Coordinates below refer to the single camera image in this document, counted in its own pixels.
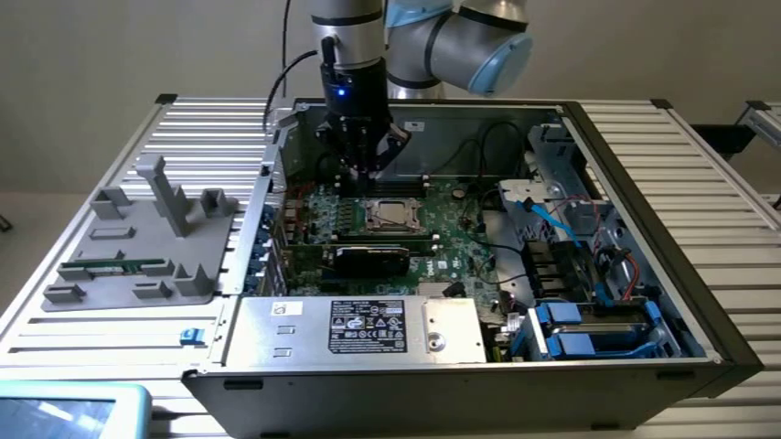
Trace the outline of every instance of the metal rail platform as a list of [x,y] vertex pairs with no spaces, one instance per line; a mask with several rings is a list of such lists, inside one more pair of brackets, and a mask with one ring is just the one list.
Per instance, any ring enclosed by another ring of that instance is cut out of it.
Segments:
[[749,101],[737,123],[781,152],[781,102]]
[[[581,103],[767,370],[720,398],[678,403],[633,432],[557,437],[779,437],[781,217],[674,111],[645,101]],[[246,206],[269,141],[261,133],[263,110],[263,100],[253,99],[179,98],[156,105],[98,186],[119,184],[132,198],[150,197],[132,165],[139,154],[163,153],[166,174],[188,195],[223,187]],[[182,347],[179,333],[188,327],[221,331],[221,316],[235,305],[235,296],[199,306],[40,310],[54,267],[74,250],[91,215],[86,204],[0,318],[0,379],[138,382],[154,397],[154,437],[227,437],[179,383],[184,366],[206,361],[217,346]],[[234,266],[241,224],[239,214],[225,273]]]

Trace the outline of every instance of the black chassis frame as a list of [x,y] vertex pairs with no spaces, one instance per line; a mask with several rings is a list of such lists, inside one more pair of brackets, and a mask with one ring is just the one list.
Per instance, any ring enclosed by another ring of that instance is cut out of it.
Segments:
[[[297,103],[322,104],[323,100]],[[206,367],[182,382],[237,438],[632,429],[689,397],[763,370],[726,312],[578,102],[391,101],[391,106],[550,106],[572,121],[721,359],[449,365],[409,369]]]

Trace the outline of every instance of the warning label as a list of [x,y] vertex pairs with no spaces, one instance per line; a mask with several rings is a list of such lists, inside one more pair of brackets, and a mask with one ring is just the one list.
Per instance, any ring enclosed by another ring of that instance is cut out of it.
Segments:
[[334,354],[405,353],[405,301],[334,300],[329,349]]

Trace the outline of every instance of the tablet screen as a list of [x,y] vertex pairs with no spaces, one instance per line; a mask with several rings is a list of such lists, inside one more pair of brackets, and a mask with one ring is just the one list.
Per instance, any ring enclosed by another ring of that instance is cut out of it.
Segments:
[[98,439],[114,401],[0,398],[0,436],[18,439]]

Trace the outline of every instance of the motherboard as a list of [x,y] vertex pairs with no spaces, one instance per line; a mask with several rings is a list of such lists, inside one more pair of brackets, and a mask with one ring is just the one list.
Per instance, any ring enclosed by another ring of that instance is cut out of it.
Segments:
[[[291,295],[445,294],[474,298],[482,310],[496,308],[501,286],[492,251],[476,242],[485,234],[467,234],[465,227],[478,204],[470,183],[437,179],[422,190],[425,197],[406,198],[342,197],[334,185],[291,190],[285,213]],[[377,268],[366,262],[369,251],[398,253],[402,267]],[[367,275],[383,269],[389,275]]]

